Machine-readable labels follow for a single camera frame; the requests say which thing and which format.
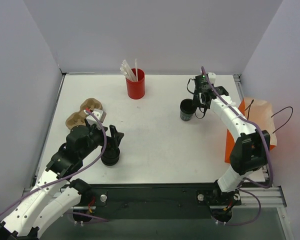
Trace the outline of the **black paper coffee cup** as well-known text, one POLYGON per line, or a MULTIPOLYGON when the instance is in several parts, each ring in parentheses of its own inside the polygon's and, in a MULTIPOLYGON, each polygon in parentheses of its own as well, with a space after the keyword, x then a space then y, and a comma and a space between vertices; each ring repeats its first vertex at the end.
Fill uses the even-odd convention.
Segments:
POLYGON ((197 107, 194 105, 192 99, 186 98, 180 102, 180 118, 183 121, 190 121, 196 110, 197 107))

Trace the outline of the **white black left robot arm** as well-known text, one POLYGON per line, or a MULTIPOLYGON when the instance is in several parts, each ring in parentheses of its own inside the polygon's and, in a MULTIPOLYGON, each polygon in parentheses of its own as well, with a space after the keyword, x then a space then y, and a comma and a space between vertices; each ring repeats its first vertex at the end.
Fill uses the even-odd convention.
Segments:
POLYGON ((123 137, 124 133, 114 125, 73 127, 34 188, 13 204, 14 210, 0 221, 0 240, 38 240, 71 207, 90 203, 92 187, 73 177, 84 171, 84 159, 97 147, 101 147, 99 159, 117 162, 123 137))

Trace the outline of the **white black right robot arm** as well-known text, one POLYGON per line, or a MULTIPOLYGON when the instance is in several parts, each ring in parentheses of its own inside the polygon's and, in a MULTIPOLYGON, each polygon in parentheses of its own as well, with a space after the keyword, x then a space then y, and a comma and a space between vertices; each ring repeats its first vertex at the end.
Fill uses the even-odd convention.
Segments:
POLYGON ((194 108, 214 112, 234 140, 229 167, 211 192, 213 201, 223 204, 250 174, 268 164, 270 134, 246 119, 223 86, 215 87, 204 74, 195 76, 193 81, 194 108))

